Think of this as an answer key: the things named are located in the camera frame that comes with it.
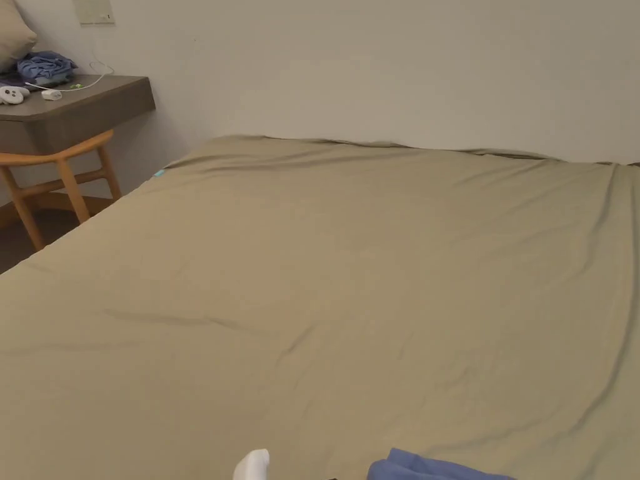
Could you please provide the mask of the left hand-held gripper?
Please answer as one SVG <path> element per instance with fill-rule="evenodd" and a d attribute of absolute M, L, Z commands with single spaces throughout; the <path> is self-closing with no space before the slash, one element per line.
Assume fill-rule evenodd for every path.
<path fill-rule="evenodd" d="M 267 449 L 250 451 L 236 464 L 232 480 L 267 480 L 269 464 Z"/>

